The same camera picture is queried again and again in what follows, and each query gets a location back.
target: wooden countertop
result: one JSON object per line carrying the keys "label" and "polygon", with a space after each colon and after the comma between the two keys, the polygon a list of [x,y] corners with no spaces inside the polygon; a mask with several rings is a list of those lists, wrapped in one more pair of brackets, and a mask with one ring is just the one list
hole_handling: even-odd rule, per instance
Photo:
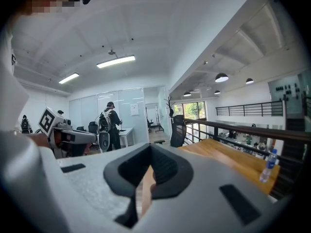
{"label": "wooden countertop", "polygon": [[266,167],[267,162],[253,155],[235,150],[213,139],[206,139],[179,148],[220,161],[253,182],[265,194],[270,193],[280,170],[280,166],[276,165],[272,170],[269,180],[266,183],[262,183],[259,181],[259,177]]}

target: white desk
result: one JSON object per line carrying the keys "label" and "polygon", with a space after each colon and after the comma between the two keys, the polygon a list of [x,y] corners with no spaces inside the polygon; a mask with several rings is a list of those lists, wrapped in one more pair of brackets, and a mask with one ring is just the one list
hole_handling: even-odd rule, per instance
{"label": "white desk", "polygon": [[128,147],[127,137],[130,132],[132,132],[133,144],[135,144],[135,136],[134,136],[133,128],[123,128],[122,130],[125,130],[125,131],[119,132],[119,136],[124,138],[125,145]]}

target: staircase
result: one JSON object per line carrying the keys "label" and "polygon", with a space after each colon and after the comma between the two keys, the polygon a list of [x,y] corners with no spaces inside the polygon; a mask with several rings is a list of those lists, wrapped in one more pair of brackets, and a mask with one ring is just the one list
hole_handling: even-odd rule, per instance
{"label": "staircase", "polygon": [[[286,120],[286,130],[305,131],[305,120],[303,118],[288,118]],[[286,140],[284,141],[282,156],[302,161],[304,151],[305,145],[303,143]],[[280,161],[279,165],[281,166],[279,176],[271,191],[271,195],[276,199],[281,199],[290,193],[301,169],[301,166],[287,161]]]}

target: black rubber pad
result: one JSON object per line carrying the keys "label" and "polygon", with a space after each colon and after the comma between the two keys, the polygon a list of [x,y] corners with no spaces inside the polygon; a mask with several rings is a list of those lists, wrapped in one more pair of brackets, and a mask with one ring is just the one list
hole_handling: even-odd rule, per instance
{"label": "black rubber pad", "polygon": [[85,168],[86,166],[83,165],[83,164],[76,164],[76,165],[72,165],[72,166],[65,166],[65,167],[62,167],[62,171],[63,173],[70,173],[70,172],[73,172],[73,171],[76,171],[76,170],[79,170],[79,169],[82,169],[82,168]]}
{"label": "black rubber pad", "polygon": [[260,217],[259,211],[234,185],[223,185],[219,189],[244,225]]}

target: plastic bottle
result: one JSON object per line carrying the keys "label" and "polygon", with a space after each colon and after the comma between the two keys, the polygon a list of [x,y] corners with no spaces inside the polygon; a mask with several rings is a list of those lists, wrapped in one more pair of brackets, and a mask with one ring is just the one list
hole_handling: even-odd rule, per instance
{"label": "plastic bottle", "polygon": [[274,165],[276,164],[276,157],[277,157],[276,152],[277,152],[276,149],[272,150],[272,153],[268,157],[267,166],[262,171],[262,173],[260,175],[259,180],[263,183],[266,183],[268,181],[270,174],[271,174],[271,171],[272,171]]}

